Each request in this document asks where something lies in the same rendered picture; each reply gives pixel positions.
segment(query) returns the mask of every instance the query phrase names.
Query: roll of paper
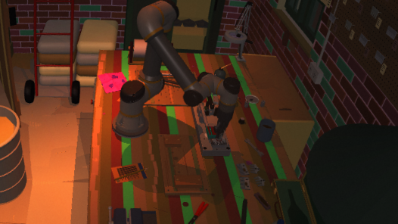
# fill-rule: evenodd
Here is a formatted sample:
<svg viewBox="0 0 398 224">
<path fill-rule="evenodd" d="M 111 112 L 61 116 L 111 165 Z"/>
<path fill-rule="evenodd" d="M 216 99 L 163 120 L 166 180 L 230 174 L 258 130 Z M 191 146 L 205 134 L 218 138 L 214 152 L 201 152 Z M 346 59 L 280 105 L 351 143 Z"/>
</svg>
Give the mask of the roll of paper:
<svg viewBox="0 0 398 224">
<path fill-rule="evenodd" d="M 145 58 L 146 51 L 147 51 L 147 42 L 143 39 L 134 39 L 134 52 L 132 56 L 134 58 Z"/>
</svg>

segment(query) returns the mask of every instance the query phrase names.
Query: hand truck wheel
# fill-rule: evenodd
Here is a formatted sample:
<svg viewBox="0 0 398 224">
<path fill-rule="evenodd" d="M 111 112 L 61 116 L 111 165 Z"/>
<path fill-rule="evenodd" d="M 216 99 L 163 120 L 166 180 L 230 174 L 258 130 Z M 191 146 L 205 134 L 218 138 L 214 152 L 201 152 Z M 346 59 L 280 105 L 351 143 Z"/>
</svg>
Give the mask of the hand truck wheel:
<svg viewBox="0 0 398 224">
<path fill-rule="evenodd" d="M 72 82 L 72 103 L 78 104 L 80 102 L 80 82 Z"/>
<path fill-rule="evenodd" d="M 35 82 L 33 80 L 27 80 L 24 89 L 25 102 L 28 104 L 33 103 L 35 100 L 35 93 Z"/>
</svg>

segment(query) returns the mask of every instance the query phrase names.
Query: cork board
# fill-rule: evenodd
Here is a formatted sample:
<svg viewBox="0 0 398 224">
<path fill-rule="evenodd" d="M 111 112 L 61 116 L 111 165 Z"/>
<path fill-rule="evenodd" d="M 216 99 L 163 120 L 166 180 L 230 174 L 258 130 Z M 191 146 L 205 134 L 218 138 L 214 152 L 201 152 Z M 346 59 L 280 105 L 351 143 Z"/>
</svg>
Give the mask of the cork board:
<svg viewBox="0 0 398 224">
<path fill-rule="evenodd" d="M 376 18 L 371 16 L 372 6 L 380 12 Z M 335 22 L 337 30 L 334 31 L 333 26 L 331 28 L 333 34 L 354 56 L 395 107 L 398 107 L 398 94 L 396 93 L 398 86 L 398 49 L 393 50 L 393 43 L 394 41 L 398 42 L 398 35 L 393 40 L 386 32 L 389 26 L 398 31 L 397 12 L 398 1 L 394 0 L 368 0 L 360 1 L 360 3 L 347 0 L 345 5 L 344 1 L 340 1 L 336 12 L 336 18 L 338 18 Z M 376 28 L 378 18 L 382 19 L 379 29 Z M 346 20 L 354 25 L 351 27 L 351 30 L 355 31 L 353 40 L 349 38 L 351 30 L 345 28 Z M 368 40 L 365 47 L 359 42 L 361 33 Z M 384 74 L 381 74 L 382 64 L 375 59 L 376 51 L 385 56 L 383 64 L 387 65 L 387 69 Z"/>
</svg>

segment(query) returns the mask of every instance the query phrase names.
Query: concrete floor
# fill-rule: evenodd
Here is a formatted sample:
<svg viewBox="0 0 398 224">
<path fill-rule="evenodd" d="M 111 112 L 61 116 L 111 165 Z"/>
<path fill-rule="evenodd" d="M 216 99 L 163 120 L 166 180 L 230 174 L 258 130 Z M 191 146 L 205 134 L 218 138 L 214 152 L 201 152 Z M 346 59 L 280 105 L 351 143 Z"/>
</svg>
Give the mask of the concrete floor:
<svg viewBox="0 0 398 224">
<path fill-rule="evenodd" d="M 78 105 L 50 97 L 27 104 L 23 88 L 34 80 L 31 59 L 33 54 L 13 56 L 27 184 L 18 198 L 0 204 L 0 223 L 87 223 L 93 88 L 81 88 Z"/>
</svg>

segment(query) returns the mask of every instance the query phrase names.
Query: red metal frame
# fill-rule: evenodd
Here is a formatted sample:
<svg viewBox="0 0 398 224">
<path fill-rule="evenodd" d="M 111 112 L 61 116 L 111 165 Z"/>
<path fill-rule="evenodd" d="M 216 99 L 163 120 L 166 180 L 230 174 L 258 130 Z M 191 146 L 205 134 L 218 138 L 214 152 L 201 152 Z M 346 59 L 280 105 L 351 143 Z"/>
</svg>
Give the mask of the red metal frame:
<svg viewBox="0 0 398 224">
<path fill-rule="evenodd" d="M 70 2 L 70 33 L 36 33 L 36 24 L 37 24 L 37 2 Z M 36 96 L 39 95 L 39 85 L 37 83 L 37 67 L 69 67 L 70 68 L 70 97 L 72 96 L 72 82 L 73 82 L 73 19 L 75 16 L 75 1 L 37 1 L 34 0 L 34 9 L 33 9 L 33 38 L 35 41 L 35 90 Z M 54 65 L 54 64 L 37 64 L 37 34 L 39 35 L 69 35 L 70 36 L 70 64 L 64 65 Z"/>
</svg>

